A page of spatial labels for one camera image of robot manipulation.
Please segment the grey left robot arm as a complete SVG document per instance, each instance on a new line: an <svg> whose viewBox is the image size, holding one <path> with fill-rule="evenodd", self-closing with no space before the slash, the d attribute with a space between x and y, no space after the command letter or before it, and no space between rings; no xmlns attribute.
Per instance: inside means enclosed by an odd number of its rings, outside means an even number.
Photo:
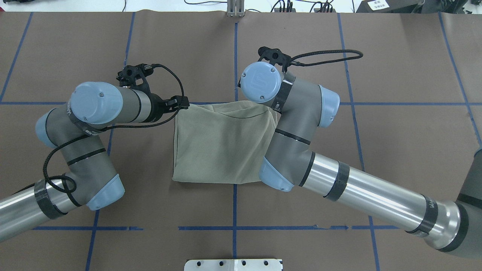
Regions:
<svg viewBox="0 0 482 271"><path fill-rule="evenodd" d="M165 113L189 107L182 93L163 100L148 90L106 82L79 84L69 101L38 119L38 139L52 151L42 178L1 200L1 241L86 206L96 211L119 200L125 188L100 134L160 125Z"/></svg>

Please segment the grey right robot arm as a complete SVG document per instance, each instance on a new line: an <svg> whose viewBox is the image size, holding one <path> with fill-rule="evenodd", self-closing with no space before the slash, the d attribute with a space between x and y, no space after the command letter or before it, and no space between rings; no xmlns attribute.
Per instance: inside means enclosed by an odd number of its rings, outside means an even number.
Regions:
<svg viewBox="0 0 482 271"><path fill-rule="evenodd" d="M344 106L326 87L255 62L244 96L281 114L261 181L302 187L429 247L481 258L481 147L456 106Z"/></svg>

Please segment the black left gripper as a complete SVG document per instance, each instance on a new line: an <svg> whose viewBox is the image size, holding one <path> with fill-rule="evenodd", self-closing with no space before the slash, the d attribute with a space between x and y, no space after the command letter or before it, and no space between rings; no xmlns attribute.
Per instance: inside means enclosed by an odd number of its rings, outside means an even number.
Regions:
<svg viewBox="0 0 482 271"><path fill-rule="evenodd" d="M179 110L187 110L189 107L188 98L185 96L172 96L170 99L162 99L157 94L149 96L151 109L145 122L156 122L165 113L174 113Z"/></svg>

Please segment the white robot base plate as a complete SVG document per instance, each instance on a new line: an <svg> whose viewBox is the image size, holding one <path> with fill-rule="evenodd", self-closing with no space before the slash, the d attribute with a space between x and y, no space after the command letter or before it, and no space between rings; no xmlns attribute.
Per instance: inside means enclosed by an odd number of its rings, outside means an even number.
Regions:
<svg viewBox="0 0 482 271"><path fill-rule="evenodd" d="M184 271L282 271L281 259L193 259Z"/></svg>

